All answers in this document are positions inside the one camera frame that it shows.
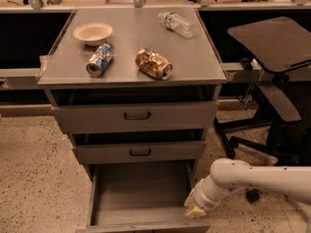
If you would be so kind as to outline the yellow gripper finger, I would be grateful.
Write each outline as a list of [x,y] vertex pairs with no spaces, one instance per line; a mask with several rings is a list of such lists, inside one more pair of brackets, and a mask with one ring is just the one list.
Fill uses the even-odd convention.
[[194,196],[194,189],[192,189],[190,191],[190,194],[188,195],[188,197],[187,197],[187,199],[186,199],[186,201],[184,203],[184,206],[186,208],[190,208],[193,205],[193,196]]
[[193,206],[187,208],[185,216],[188,218],[199,218],[206,216],[206,212],[199,207]]

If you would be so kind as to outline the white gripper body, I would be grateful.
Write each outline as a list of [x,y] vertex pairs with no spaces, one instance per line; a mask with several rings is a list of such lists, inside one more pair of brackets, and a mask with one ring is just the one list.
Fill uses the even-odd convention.
[[219,188],[211,178],[201,179],[193,189],[192,205],[197,211],[212,211],[220,204]]

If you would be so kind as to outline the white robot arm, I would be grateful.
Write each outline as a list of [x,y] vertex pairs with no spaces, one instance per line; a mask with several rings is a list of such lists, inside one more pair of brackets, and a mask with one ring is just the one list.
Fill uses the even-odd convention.
[[246,161],[220,158],[210,173],[191,190],[184,205],[188,218],[204,217],[230,194],[251,187],[311,204],[311,168],[301,166],[252,166]]

